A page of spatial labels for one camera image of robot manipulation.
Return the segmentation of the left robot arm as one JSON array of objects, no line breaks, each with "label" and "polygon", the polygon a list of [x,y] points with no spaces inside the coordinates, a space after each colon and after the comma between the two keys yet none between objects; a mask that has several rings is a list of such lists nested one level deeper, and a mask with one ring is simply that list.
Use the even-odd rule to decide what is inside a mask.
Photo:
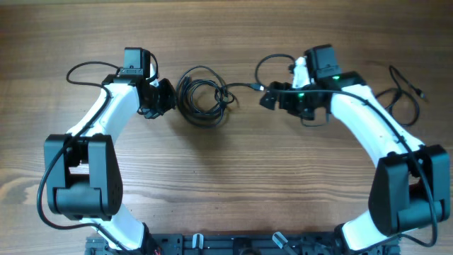
[{"label": "left robot arm", "polygon": [[85,116],[45,140],[38,215],[56,230],[91,227],[119,254],[160,254],[149,228],[122,202],[115,142],[133,115],[150,120],[174,109],[175,90],[159,78],[156,57],[140,47],[125,48],[124,64],[97,87],[100,96]]}]

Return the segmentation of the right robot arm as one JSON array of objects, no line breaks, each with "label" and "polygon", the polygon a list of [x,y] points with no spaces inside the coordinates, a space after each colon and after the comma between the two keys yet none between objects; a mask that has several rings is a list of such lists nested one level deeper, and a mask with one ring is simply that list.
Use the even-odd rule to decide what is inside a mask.
[{"label": "right robot arm", "polygon": [[449,155],[439,145],[427,146],[394,120],[357,72],[344,72],[332,45],[319,45],[293,58],[290,83],[264,87],[260,104],[280,108],[314,124],[315,110],[342,122],[375,166],[367,210],[338,225],[324,240],[303,241],[303,247],[329,254],[362,254],[375,249],[387,254],[413,230],[429,227],[427,247],[436,244],[438,225],[450,216]]}]

